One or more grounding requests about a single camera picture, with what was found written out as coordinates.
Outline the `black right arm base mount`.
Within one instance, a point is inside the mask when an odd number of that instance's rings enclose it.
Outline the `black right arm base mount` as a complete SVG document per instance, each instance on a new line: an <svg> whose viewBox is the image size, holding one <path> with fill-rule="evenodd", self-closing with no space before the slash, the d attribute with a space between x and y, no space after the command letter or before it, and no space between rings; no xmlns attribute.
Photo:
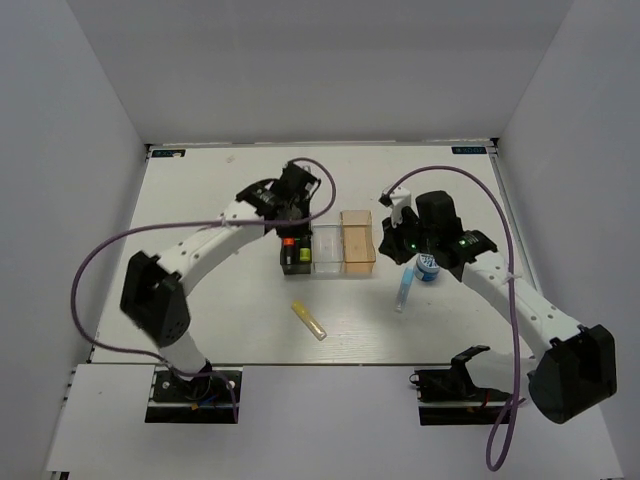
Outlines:
<svg viewBox="0 0 640 480"><path fill-rule="evenodd" d="M485 357L488 346L469 347L455 355L447 367L416 368L409 376L418 400L421 426L473 426L493 424L511 396L511 388L479 386L468 363Z"/></svg>

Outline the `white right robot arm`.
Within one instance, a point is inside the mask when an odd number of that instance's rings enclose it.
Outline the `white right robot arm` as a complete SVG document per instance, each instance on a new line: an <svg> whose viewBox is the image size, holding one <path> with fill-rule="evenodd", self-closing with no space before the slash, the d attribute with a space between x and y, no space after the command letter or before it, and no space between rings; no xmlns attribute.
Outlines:
<svg viewBox="0 0 640 480"><path fill-rule="evenodd" d="M413 198L403 187L384 192L391 214L382 222L381 254L402 265L418 254L480 295L533 354L521 367L521 389L549 420L563 424L617 391L613 335L586 327L552 305L508 270L497 245L479 230L466 230L452 197L432 191Z"/></svg>

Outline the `orange cap black highlighter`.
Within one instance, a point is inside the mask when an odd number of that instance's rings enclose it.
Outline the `orange cap black highlighter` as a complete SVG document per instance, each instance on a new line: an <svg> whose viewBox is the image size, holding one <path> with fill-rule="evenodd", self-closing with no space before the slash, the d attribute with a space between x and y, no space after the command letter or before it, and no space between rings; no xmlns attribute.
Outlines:
<svg viewBox="0 0 640 480"><path fill-rule="evenodd" d="M295 239L284 238L282 240L281 256L284 265L290 265L295 257Z"/></svg>

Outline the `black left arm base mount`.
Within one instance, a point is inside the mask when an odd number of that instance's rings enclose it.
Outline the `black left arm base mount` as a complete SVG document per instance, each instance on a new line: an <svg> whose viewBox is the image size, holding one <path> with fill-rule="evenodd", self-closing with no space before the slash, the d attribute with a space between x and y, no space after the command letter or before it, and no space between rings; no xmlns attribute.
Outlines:
<svg viewBox="0 0 640 480"><path fill-rule="evenodd" d="M152 377L145 422L148 424L236 424L240 412L241 370L184 380L167 369Z"/></svg>

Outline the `yellow cap black highlighter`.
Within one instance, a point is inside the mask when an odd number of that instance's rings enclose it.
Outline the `yellow cap black highlighter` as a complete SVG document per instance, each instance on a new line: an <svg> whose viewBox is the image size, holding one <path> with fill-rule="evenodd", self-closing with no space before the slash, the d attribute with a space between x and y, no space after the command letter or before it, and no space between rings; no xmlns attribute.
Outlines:
<svg viewBox="0 0 640 480"><path fill-rule="evenodd" d="M312 261L312 239L310 236L305 236L299 240L298 251L301 263L310 263Z"/></svg>

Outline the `yellow translucent glue stick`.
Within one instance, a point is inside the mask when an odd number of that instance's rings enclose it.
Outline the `yellow translucent glue stick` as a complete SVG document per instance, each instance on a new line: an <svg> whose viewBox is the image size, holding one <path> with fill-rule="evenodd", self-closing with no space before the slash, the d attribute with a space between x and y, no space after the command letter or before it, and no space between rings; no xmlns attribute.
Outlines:
<svg viewBox="0 0 640 480"><path fill-rule="evenodd" d="M323 341L327 337L327 332L324 327L315 319L302 302L294 301L291 309L318 341Z"/></svg>

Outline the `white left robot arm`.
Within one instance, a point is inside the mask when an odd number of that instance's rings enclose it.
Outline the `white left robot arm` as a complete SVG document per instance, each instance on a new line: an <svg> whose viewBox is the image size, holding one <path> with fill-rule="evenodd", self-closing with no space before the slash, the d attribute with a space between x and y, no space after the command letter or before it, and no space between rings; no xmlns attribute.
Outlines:
<svg viewBox="0 0 640 480"><path fill-rule="evenodd" d="M188 398L205 396L212 378L210 363L189 332L189 294L228 257L271 230L307 225L320 183L310 170L290 161L279 178L257 181L236 194L215 225L155 255L140 251L130 258L120 310L178 373L177 387Z"/></svg>

